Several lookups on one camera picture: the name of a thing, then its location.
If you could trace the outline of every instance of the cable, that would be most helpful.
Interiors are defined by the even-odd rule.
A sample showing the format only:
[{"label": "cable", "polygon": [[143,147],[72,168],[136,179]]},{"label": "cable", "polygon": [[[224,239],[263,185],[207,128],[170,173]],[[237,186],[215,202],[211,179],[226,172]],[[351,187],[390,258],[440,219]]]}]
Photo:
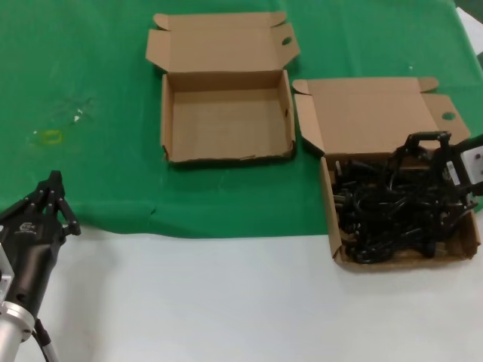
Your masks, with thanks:
[{"label": "cable", "polygon": [[404,169],[392,161],[337,165],[339,227],[346,255],[357,263],[384,262],[400,250],[432,258],[436,244],[449,239],[476,206],[431,167]]},{"label": "cable", "polygon": [[32,336],[38,343],[38,346],[40,347],[46,362],[59,362],[54,347],[52,346],[51,337],[48,335],[40,319],[37,319],[37,321],[35,321]]},{"label": "cable", "polygon": [[47,355],[46,355],[46,354],[45,354],[45,352],[44,352],[44,349],[43,349],[43,347],[42,347],[42,344],[40,343],[40,340],[38,339],[38,335],[37,335],[36,331],[32,331],[32,337],[33,337],[33,338],[34,338],[34,340],[37,342],[37,344],[38,344],[38,346],[39,346],[39,348],[40,348],[40,351],[42,352],[42,355],[44,356],[45,362],[50,362],[50,361],[48,360]]}]

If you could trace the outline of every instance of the white tabletop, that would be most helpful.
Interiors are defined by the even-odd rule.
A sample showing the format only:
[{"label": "white tabletop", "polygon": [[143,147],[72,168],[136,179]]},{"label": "white tabletop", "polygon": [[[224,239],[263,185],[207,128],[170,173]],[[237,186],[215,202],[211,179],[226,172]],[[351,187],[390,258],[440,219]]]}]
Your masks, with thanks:
[{"label": "white tabletop", "polygon": [[[62,362],[480,362],[482,306],[481,255],[356,274],[331,260],[326,236],[85,229],[61,249],[39,317]],[[33,339],[16,361],[42,361]]]}]

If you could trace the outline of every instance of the box flap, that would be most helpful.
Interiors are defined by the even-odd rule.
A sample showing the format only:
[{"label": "box flap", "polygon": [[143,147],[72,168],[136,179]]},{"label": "box flap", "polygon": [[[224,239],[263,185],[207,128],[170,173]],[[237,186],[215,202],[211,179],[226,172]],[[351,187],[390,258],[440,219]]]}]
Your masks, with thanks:
[{"label": "box flap", "polygon": [[452,143],[469,137],[449,97],[423,94],[438,87],[435,78],[297,80],[293,86],[302,136],[327,154],[391,153],[420,131],[448,130]]},{"label": "box flap", "polygon": [[167,15],[156,14],[154,22],[164,30],[270,28],[283,24],[284,11],[265,13]]},{"label": "box flap", "polygon": [[282,69],[300,52],[284,12],[156,14],[146,58],[168,72]]}]

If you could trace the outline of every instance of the green tablecloth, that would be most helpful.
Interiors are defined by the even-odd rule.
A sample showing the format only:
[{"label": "green tablecloth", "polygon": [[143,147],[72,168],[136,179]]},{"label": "green tablecloth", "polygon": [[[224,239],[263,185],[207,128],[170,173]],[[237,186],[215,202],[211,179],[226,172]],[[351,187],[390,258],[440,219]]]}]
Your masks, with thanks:
[{"label": "green tablecloth", "polygon": [[4,0],[0,209],[59,169],[81,221],[114,232],[325,233],[318,159],[301,142],[284,164],[210,170],[175,170],[159,145],[152,15],[279,9],[301,48],[292,80],[435,76],[483,131],[481,69],[448,0]]}]

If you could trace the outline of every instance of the open cardboard box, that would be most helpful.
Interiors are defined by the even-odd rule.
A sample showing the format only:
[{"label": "open cardboard box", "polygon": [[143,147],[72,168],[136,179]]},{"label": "open cardboard box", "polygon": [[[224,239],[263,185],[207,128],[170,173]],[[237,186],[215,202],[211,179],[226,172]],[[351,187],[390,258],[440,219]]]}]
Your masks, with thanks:
[{"label": "open cardboard box", "polygon": [[294,107],[283,67],[300,52],[284,12],[165,15],[146,58],[162,86],[162,146],[171,162],[288,157]]},{"label": "open cardboard box", "polygon": [[[429,94],[438,87],[435,78],[343,78],[296,80],[295,103],[303,138],[323,152],[321,187],[334,260],[363,268],[441,265],[470,259],[480,244],[475,215],[467,215],[447,241],[444,255],[424,259],[401,252],[381,264],[359,265],[348,258],[340,238],[332,193],[336,161],[382,161],[405,143],[411,133],[451,132],[451,143],[469,137],[469,131],[448,96]],[[434,143],[422,143],[428,149]]]}]

